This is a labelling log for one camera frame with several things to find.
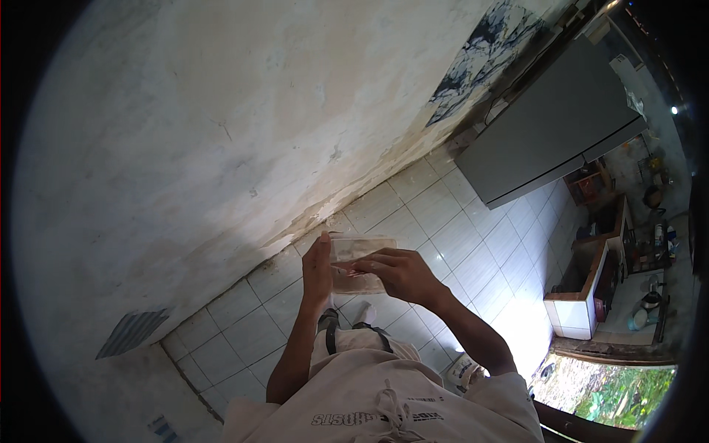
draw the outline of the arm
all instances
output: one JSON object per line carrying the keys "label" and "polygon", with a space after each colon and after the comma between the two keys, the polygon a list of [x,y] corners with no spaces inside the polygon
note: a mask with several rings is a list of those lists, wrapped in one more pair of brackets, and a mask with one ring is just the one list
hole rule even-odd
{"label": "arm", "polygon": [[268,380],[268,403],[282,405],[308,382],[318,317],[332,287],[330,236],[323,231],[303,256],[303,300],[286,349]]}
{"label": "arm", "polygon": [[352,274],[376,274],[390,296],[422,305],[438,315],[465,352],[490,375],[517,371],[505,340],[433,276],[418,252],[385,248],[357,260],[352,268]]}

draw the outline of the decorative tile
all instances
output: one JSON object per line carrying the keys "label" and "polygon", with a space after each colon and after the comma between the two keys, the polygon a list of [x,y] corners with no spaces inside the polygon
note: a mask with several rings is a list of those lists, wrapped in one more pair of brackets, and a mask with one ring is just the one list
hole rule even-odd
{"label": "decorative tile", "polygon": [[264,307],[231,325],[224,331],[224,337],[246,366],[259,361],[287,341]]}
{"label": "decorative tile", "polygon": [[365,302],[371,303],[376,308],[376,319],[372,326],[378,326],[383,329],[386,329],[397,318],[411,309],[407,302],[386,294],[359,294],[341,307],[340,312],[353,325],[362,313]]}
{"label": "decorative tile", "polygon": [[285,349],[285,346],[281,346],[271,354],[268,354],[264,358],[249,366],[251,373],[254,374],[258,381],[261,382],[264,388],[268,386],[268,379],[271,377],[271,373],[278,362],[281,361],[281,356],[283,355],[283,351]]}
{"label": "decorative tile", "polygon": [[423,320],[413,310],[407,310],[401,317],[386,327],[386,331],[400,343],[411,343],[416,349],[421,349],[433,335]]}
{"label": "decorative tile", "polygon": [[162,346],[173,360],[180,360],[188,354],[187,348],[182,343],[182,339],[177,335],[177,331],[172,331],[162,339]]}
{"label": "decorative tile", "polygon": [[251,289],[249,282],[243,279],[207,305],[219,330],[230,327],[245,315],[261,306],[261,300]]}
{"label": "decorative tile", "polygon": [[436,340],[438,340],[438,344],[441,345],[452,361],[456,361],[465,352],[453,332],[450,332],[447,327],[436,335]]}
{"label": "decorative tile", "polygon": [[443,320],[441,320],[438,317],[438,315],[432,313],[431,311],[424,308],[423,306],[414,305],[413,309],[414,309],[414,311],[416,311],[416,313],[421,318],[421,320],[423,320],[423,323],[426,325],[428,330],[431,331],[431,334],[436,335],[437,333],[441,332],[443,330],[443,328],[445,327],[445,323],[443,322]]}
{"label": "decorative tile", "polygon": [[544,205],[547,204],[547,200],[549,200],[549,196],[542,188],[536,188],[534,191],[528,193],[525,198],[530,204],[535,216],[542,212],[542,208],[544,208]]}
{"label": "decorative tile", "polygon": [[453,293],[453,296],[455,296],[455,298],[457,298],[460,303],[463,303],[464,305],[470,303],[470,297],[468,297],[468,294],[463,289],[463,286],[460,286],[458,279],[453,273],[443,279],[441,283],[448,286],[448,289],[450,289],[450,291]]}
{"label": "decorative tile", "polygon": [[554,208],[552,207],[552,203],[550,201],[544,205],[544,208],[542,208],[542,212],[537,217],[537,220],[544,230],[544,235],[548,239],[554,231],[554,228],[557,226],[557,221],[559,221],[557,213],[554,212]]}
{"label": "decorative tile", "polygon": [[527,235],[532,224],[537,220],[536,214],[532,211],[532,206],[530,206],[527,199],[524,197],[520,197],[517,203],[507,211],[507,218],[512,222],[520,238]]}
{"label": "decorative tile", "polygon": [[564,180],[559,180],[557,185],[554,186],[552,194],[549,196],[549,202],[552,204],[557,217],[561,216],[564,206],[566,205],[566,201],[570,198],[571,194],[569,194],[569,188],[566,186],[566,182]]}
{"label": "decorative tile", "polygon": [[222,334],[198,347],[192,358],[213,385],[246,367]]}
{"label": "decorative tile", "polygon": [[423,245],[428,239],[405,206],[368,230],[367,234],[388,235],[396,239],[397,248],[411,250]]}
{"label": "decorative tile", "polygon": [[456,269],[453,269],[453,274],[468,297],[474,300],[499,269],[488,247],[485,243],[481,243]]}
{"label": "decorative tile", "polygon": [[539,280],[537,271],[531,268],[520,287],[515,291],[515,298],[520,302],[532,305],[544,298],[544,285]]}
{"label": "decorative tile", "polygon": [[482,240],[463,211],[431,237],[431,241],[451,269],[455,269]]}
{"label": "decorative tile", "polygon": [[386,181],[342,210],[357,232],[366,232],[394,211],[403,206],[403,202]]}
{"label": "decorative tile", "polygon": [[418,160],[388,180],[404,203],[411,201],[436,181],[438,181],[438,175],[425,159]]}
{"label": "decorative tile", "polygon": [[303,276],[303,261],[293,245],[286,246],[254,269],[247,280],[262,303],[283,291]]}
{"label": "decorative tile", "polygon": [[431,165],[438,176],[444,176],[455,169],[455,155],[461,151],[458,144],[450,140],[443,145],[435,148],[430,154],[426,155],[426,161]]}
{"label": "decorative tile", "polygon": [[421,258],[423,258],[423,261],[426,262],[435,278],[438,280],[443,280],[448,276],[448,274],[450,274],[448,265],[445,263],[443,257],[438,253],[436,247],[433,246],[433,243],[431,243],[430,240],[419,246],[416,251],[419,253]]}
{"label": "decorative tile", "polygon": [[512,292],[516,292],[520,286],[522,286],[522,282],[524,282],[530,271],[535,272],[534,264],[532,263],[532,260],[530,260],[527,250],[522,243],[517,245],[515,251],[512,253],[510,258],[507,259],[507,262],[505,262],[500,270],[505,275],[507,282],[510,284],[510,289],[512,289]]}
{"label": "decorative tile", "polygon": [[197,392],[202,392],[212,386],[212,383],[209,383],[209,380],[202,373],[199,366],[197,366],[197,363],[194,362],[191,355],[182,357],[177,362],[177,366],[179,366],[184,376],[187,377],[190,383],[192,383],[192,386],[194,386]]}
{"label": "decorative tile", "polygon": [[429,237],[462,209],[442,181],[437,181],[406,205]]}
{"label": "decorative tile", "polygon": [[481,318],[489,324],[495,320],[512,297],[512,289],[507,284],[502,271],[498,271],[480,293],[473,297],[472,303],[480,312]]}
{"label": "decorative tile", "polygon": [[336,212],[330,217],[327,217],[324,222],[315,226],[310,230],[310,232],[305,234],[303,237],[300,237],[294,243],[296,250],[301,257],[306,254],[311,246],[313,246],[313,243],[320,237],[320,234],[323,231],[342,232],[343,234],[357,234],[355,227],[352,226],[350,220],[347,219],[345,214],[342,211]]}
{"label": "decorative tile", "polygon": [[217,335],[219,328],[206,308],[202,308],[182,322],[176,331],[187,350],[192,352]]}
{"label": "decorative tile", "polygon": [[214,386],[227,401],[234,397],[245,396],[253,401],[266,401],[266,388],[251,374],[248,368],[242,369],[218,385]]}
{"label": "decorative tile", "polygon": [[521,240],[510,220],[504,217],[490,234],[485,237],[484,242],[497,264],[502,266],[515,251],[517,245],[521,243]]}
{"label": "decorative tile", "polygon": [[460,169],[455,168],[443,177],[443,183],[461,207],[465,208],[478,196]]}
{"label": "decorative tile", "polygon": [[443,372],[452,363],[452,360],[445,349],[443,349],[443,346],[441,346],[435,338],[419,349],[418,354],[421,356],[421,363],[433,369],[433,371],[438,374]]}
{"label": "decorative tile", "polygon": [[490,211],[485,206],[485,203],[480,200],[480,197],[475,198],[472,203],[465,207],[465,213],[483,238],[487,237],[506,214],[502,206]]}
{"label": "decorative tile", "polygon": [[522,243],[530,256],[532,263],[536,263],[540,255],[542,255],[542,252],[544,252],[544,248],[548,245],[547,236],[544,234],[544,230],[538,220],[535,220],[532,224],[532,227],[527,232],[527,235],[525,235],[522,239]]}
{"label": "decorative tile", "polygon": [[214,409],[214,412],[219,414],[222,419],[226,415],[226,407],[228,405],[227,401],[222,397],[222,395],[217,391],[217,388],[212,386],[203,393],[200,394],[202,398]]}

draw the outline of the white tiled floor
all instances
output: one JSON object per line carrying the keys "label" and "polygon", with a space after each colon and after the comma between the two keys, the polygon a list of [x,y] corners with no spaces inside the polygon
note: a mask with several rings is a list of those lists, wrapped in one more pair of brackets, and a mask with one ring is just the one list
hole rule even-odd
{"label": "white tiled floor", "polygon": [[[456,151],[439,148],[372,189],[165,337],[167,352],[217,413],[223,416],[236,395],[265,399],[303,296],[301,255],[322,229],[393,235],[399,247],[418,250],[434,275],[500,332],[520,373],[531,376],[552,334],[544,287],[559,283],[559,263],[570,257],[585,210],[556,181],[490,211],[455,167]],[[413,343],[434,370],[460,354],[435,314],[386,294],[338,296],[342,328],[365,301],[376,306],[374,325]]]}

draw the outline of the drawstring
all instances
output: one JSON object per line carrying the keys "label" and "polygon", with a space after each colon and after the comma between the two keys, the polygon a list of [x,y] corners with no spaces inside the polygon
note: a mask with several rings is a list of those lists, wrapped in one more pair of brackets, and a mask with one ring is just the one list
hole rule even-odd
{"label": "drawstring", "polygon": [[[389,426],[391,429],[387,432],[382,432],[381,434],[358,435],[353,438],[351,442],[358,443],[365,440],[372,441],[372,437],[378,437],[375,441],[380,443],[430,443],[430,440],[421,437],[418,432],[408,429],[409,422],[411,421],[411,409],[408,407],[407,403],[404,403],[403,406],[399,403],[396,391],[391,387],[391,383],[389,383],[388,378],[384,380],[384,384],[386,384],[386,387],[376,393],[374,402],[376,403],[376,410],[389,419]],[[387,397],[389,398],[389,401],[391,401],[391,406],[389,408],[387,408],[388,405],[383,406],[381,404],[382,397]]]}

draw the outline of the foot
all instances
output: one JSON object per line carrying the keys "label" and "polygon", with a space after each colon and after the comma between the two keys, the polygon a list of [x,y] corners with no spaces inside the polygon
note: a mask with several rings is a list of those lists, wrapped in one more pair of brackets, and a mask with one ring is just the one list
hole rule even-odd
{"label": "foot", "polygon": [[364,322],[368,325],[371,325],[372,322],[374,322],[374,319],[376,318],[376,308],[368,302],[364,303],[364,307],[362,308],[362,313],[359,314],[359,317],[357,318],[357,321],[354,322],[354,324]]}

